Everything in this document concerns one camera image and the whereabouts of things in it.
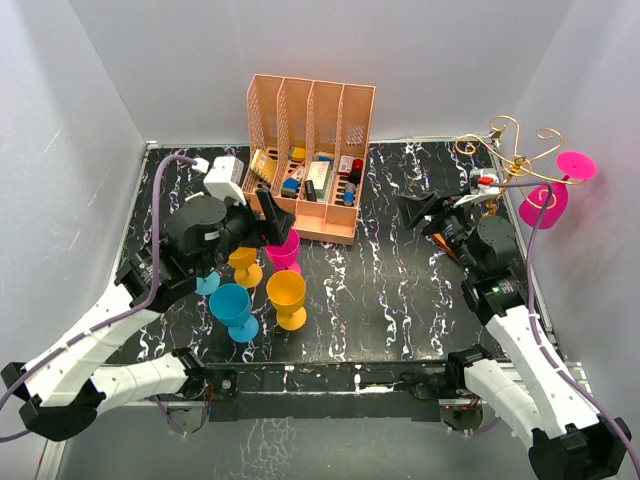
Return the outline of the blue grey stamp left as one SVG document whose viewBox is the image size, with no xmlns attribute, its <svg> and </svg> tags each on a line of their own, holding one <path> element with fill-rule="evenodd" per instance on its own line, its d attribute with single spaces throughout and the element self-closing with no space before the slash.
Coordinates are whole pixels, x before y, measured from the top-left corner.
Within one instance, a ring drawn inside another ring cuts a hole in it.
<svg viewBox="0 0 640 480">
<path fill-rule="evenodd" d="M 300 191 L 300 181 L 294 177 L 287 178 L 281 187 L 281 196 L 285 198 L 296 198 Z"/>
</svg>

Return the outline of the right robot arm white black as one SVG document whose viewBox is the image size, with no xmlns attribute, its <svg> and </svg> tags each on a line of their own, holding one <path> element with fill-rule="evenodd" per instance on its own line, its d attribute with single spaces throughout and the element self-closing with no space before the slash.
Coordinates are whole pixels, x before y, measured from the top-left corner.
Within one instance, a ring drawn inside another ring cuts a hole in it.
<svg viewBox="0 0 640 480">
<path fill-rule="evenodd" d="M 488 403 L 524 445 L 539 479 L 607 479 L 619 472 L 631 433 L 610 419 L 570 375 L 540 328 L 528 295 L 511 270 L 519 254 L 514 226 L 478 218 L 469 198 L 396 198 L 406 229 L 438 236 L 465 273 L 465 302 L 498 341 L 520 379 L 510 379 L 481 346 L 449 354 L 445 378 L 455 395 Z"/>
</svg>

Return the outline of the blue grey stamp right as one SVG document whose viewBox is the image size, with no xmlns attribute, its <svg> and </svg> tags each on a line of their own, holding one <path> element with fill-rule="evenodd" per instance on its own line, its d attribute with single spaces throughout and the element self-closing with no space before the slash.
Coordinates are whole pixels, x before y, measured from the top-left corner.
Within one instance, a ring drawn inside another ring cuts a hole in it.
<svg viewBox="0 0 640 480">
<path fill-rule="evenodd" d="M 344 187 L 343 203 L 347 207 L 352 207 L 355 204 L 357 196 L 358 185 L 347 182 Z"/>
</svg>

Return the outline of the white paper box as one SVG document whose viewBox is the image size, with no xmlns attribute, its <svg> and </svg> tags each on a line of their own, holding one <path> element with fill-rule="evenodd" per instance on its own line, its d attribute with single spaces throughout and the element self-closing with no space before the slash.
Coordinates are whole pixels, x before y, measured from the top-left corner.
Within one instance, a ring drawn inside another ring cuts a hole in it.
<svg viewBox="0 0 640 480">
<path fill-rule="evenodd" d="M 306 180 L 313 184 L 313 191 L 317 199 L 323 198 L 331 179 L 333 164 L 330 161 L 316 160 L 311 163 Z"/>
</svg>

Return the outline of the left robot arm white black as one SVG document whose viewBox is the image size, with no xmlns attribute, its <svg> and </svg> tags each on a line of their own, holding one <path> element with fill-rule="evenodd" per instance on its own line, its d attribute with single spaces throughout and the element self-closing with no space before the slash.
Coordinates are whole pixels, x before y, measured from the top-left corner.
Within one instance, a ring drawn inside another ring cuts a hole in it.
<svg viewBox="0 0 640 480">
<path fill-rule="evenodd" d="M 243 198 L 199 194 L 171 214 L 160 231 L 117 272 L 83 317 L 39 357 L 1 371 L 3 401 L 22 400 L 25 434 L 67 440 L 114 408 L 159 395 L 186 399 L 206 387 L 204 368 L 189 348 L 154 360 L 115 366 L 108 359 L 134 333 L 156 321 L 197 281 L 225 264 L 240 247 L 281 246 L 294 226 L 271 192 Z"/>
</svg>

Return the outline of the magenta wine glass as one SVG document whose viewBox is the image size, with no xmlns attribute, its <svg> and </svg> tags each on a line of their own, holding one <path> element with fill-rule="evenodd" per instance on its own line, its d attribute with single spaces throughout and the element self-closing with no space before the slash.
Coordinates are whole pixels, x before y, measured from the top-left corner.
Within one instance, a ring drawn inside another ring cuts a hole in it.
<svg viewBox="0 0 640 480">
<path fill-rule="evenodd" d="M 288 238 L 281 246 L 266 246 L 266 255 L 273 264 L 273 272 L 289 270 L 301 274 L 298 263 L 300 237 L 295 229 L 291 229 Z"/>
<path fill-rule="evenodd" d="M 577 151 L 559 154 L 556 164 L 564 176 L 553 181 L 552 193 L 548 194 L 545 186 L 537 186 L 524 196 L 519 206 L 520 219 L 530 227 L 534 227 L 538 217 L 541 217 L 539 229 L 551 229 L 567 208 L 568 186 L 584 183 L 598 173 L 596 163 L 586 154 Z"/>
</svg>

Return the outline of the red white small box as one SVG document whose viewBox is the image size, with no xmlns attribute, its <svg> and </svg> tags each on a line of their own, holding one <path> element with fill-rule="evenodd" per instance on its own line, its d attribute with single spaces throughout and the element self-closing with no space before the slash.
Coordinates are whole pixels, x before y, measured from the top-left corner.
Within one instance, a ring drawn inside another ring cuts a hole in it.
<svg viewBox="0 0 640 480">
<path fill-rule="evenodd" d="M 353 156 L 341 155 L 338 162 L 337 173 L 339 175 L 348 175 L 353 168 L 353 161 Z"/>
</svg>

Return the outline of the yellow spiral notebook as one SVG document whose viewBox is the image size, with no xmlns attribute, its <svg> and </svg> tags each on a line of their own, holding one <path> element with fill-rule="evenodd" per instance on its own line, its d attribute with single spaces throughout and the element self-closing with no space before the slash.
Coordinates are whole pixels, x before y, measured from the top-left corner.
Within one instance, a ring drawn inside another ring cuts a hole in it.
<svg viewBox="0 0 640 480">
<path fill-rule="evenodd" d="M 268 151 L 257 149 L 253 154 L 250 170 L 263 183 L 271 185 L 277 171 L 277 157 L 272 157 Z"/>
</svg>

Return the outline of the peach plastic file organizer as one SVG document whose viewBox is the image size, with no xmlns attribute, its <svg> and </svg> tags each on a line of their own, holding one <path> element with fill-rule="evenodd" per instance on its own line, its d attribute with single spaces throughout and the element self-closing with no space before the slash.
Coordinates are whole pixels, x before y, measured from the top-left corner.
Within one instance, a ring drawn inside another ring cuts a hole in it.
<svg viewBox="0 0 640 480">
<path fill-rule="evenodd" d="M 353 244 L 364 186 L 369 135 L 376 89 L 370 85 L 338 83 L 275 75 L 256 74 L 247 91 L 249 167 L 241 188 L 253 206 L 259 204 L 256 190 L 270 189 L 277 204 L 296 217 L 295 229 L 309 240 Z M 289 159 L 292 146 L 306 149 L 301 163 Z M 277 157 L 277 171 L 271 185 L 250 170 L 257 149 Z M 364 161 L 355 204 L 343 203 L 348 175 L 337 173 L 341 155 Z M 316 202 L 305 198 L 304 183 L 311 163 L 330 161 L 332 166 L 326 194 Z M 289 173 L 304 164 L 304 179 L 296 198 L 282 197 L 281 187 Z"/>
</svg>

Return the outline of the yellow orange wine glass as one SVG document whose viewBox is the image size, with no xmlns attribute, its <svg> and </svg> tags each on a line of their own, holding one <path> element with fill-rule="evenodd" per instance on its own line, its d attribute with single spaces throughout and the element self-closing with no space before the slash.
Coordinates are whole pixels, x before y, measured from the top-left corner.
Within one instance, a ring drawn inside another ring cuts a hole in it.
<svg viewBox="0 0 640 480">
<path fill-rule="evenodd" d="M 257 263 L 257 249 L 239 247 L 230 254 L 228 264 L 234 270 L 234 280 L 242 287 L 255 288 L 263 279 L 263 271 Z"/>
<path fill-rule="evenodd" d="M 266 293 L 282 329 L 295 331 L 305 324 L 306 281 L 301 274 L 291 270 L 276 272 L 267 282 Z"/>
</svg>

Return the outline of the wooden rack base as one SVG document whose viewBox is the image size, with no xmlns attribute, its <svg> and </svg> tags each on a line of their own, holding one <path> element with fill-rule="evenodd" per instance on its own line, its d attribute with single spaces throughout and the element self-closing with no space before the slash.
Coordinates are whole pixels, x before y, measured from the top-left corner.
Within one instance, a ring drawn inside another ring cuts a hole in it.
<svg viewBox="0 0 640 480">
<path fill-rule="evenodd" d="M 459 254 L 457 253 L 458 245 L 447 239 L 442 233 L 431 234 L 432 240 L 443 249 L 456 263 L 460 263 Z"/>
</svg>

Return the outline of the blue grey stamp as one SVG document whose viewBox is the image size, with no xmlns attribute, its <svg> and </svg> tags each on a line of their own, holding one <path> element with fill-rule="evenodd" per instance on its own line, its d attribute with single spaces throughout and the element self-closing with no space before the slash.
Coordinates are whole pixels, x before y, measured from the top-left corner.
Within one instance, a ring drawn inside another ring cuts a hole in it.
<svg viewBox="0 0 640 480">
<path fill-rule="evenodd" d="M 281 187 L 281 196 L 285 198 L 296 198 L 300 191 L 300 181 L 294 177 L 287 178 Z"/>
<path fill-rule="evenodd" d="M 347 182 L 344 187 L 343 203 L 347 207 L 352 207 L 355 204 L 357 196 L 358 185 Z"/>
</svg>

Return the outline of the black front base bar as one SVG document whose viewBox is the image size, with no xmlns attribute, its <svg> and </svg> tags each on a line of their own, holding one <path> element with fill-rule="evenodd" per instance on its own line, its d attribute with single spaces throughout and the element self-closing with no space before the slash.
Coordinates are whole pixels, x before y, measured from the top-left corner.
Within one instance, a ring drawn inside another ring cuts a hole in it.
<svg viewBox="0 0 640 480">
<path fill-rule="evenodd" d="M 440 420 L 455 398 L 442 361 L 209 364 L 209 420 Z"/>
</svg>

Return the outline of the yellow grey eraser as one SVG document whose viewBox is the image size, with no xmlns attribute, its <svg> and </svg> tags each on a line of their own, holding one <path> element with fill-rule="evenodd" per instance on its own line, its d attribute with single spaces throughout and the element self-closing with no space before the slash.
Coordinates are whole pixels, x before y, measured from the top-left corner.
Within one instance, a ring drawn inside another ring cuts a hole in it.
<svg viewBox="0 0 640 480">
<path fill-rule="evenodd" d="M 289 150 L 289 159 L 296 163 L 304 162 L 306 160 L 306 149 L 304 147 L 292 146 Z"/>
</svg>

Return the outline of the red black stamp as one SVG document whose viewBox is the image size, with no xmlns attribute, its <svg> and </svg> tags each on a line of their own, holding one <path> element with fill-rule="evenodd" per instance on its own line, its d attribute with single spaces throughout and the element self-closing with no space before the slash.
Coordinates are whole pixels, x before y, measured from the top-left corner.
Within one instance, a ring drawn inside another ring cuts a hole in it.
<svg viewBox="0 0 640 480">
<path fill-rule="evenodd" d="M 352 168 L 348 175 L 348 181 L 354 185 L 359 185 L 362 178 L 362 171 L 364 167 L 364 161 L 361 158 L 354 158 L 352 161 Z"/>
</svg>

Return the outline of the black marker block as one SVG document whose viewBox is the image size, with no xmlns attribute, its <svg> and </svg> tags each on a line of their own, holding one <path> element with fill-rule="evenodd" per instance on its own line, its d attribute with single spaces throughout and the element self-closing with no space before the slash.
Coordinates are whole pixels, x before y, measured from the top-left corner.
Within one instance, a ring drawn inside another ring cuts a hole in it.
<svg viewBox="0 0 640 480">
<path fill-rule="evenodd" d="M 306 198 L 307 201 L 310 201 L 310 202 L 316 202 L 317 201 L 315 187 L 314 187 L 314 183 L 313 183 L 312 180 L 306 180 L 305 181 L 304 190 L 305 190 L 305 198 Z"/>
</svg>

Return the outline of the blue wine glass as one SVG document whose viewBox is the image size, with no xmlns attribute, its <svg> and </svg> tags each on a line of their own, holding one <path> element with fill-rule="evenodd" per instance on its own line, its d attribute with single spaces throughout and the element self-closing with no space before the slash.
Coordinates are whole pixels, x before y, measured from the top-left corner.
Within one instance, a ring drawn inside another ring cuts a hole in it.
<svg viewBox="0 0 640 480">
<path fill-rule="evenodd" d="M 218 287 L 209 297 L 209 309 L 234 342 L 248 343 L 256 337 L 259 322 L 252 314 L 250 295 L 241 285 L 227 283 Z"/>
<path fill-rule="evenodd" d="M 220 281 L 221 277 L 215 271 L 212 271 L 206 277 L 197 277 L 195 293 L 201 296 L 209 296 L 219 287 Z"/>
</svg>

